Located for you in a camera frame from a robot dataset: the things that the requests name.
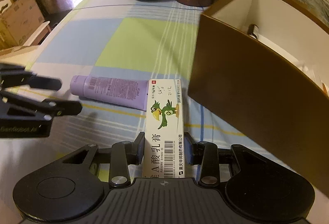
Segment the white ointment carton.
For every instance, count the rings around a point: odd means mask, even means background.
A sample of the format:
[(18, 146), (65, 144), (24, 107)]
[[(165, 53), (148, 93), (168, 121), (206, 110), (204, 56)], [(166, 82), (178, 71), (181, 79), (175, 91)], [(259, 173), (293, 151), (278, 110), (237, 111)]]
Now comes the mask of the white ointment carton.
[(185, 177), (181, 80), (151, 79), (146, 109), (143, 177)]

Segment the purple cream tube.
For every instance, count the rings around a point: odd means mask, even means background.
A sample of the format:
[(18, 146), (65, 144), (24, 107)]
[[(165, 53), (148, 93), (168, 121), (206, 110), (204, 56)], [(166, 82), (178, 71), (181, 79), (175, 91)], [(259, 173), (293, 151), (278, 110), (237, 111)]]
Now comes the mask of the purple cream tube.
[(70, 92), (78, 97), (145, 111), (148, 81), (75, 75), (70, 82)]

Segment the white wifi router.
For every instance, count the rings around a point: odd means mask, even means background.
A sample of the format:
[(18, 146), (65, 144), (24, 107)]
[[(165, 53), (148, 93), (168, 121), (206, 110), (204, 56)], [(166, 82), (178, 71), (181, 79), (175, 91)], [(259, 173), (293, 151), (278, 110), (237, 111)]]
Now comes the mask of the white wifi router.
[(307, 64), (305, 61), (296, 61), (294, 65), (307, 75), (323, 92), (328, 96), (328, 87), (320, 78), (317, 68), (313, 64)]

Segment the small brown bottle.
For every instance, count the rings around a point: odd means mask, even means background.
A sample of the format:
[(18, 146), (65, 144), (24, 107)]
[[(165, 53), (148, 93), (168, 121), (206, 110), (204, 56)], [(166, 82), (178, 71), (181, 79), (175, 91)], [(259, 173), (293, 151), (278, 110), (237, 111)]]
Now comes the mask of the small brown bottle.
[(250, 24), (249, 27), (248, 27), (248, 30), (247, 30), (247, 34), (258, 40), (258, 36), (259, 36), (259, 28), (256, 24)]

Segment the cardboard boxes stack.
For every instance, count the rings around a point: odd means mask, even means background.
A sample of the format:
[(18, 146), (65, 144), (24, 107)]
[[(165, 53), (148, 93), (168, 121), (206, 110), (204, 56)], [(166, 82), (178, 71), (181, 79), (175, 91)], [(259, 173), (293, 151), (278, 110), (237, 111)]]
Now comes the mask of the cardboard boxes stack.
[(44, 22), (37, 0), (1, 0), (1, 49), (23, 45)]

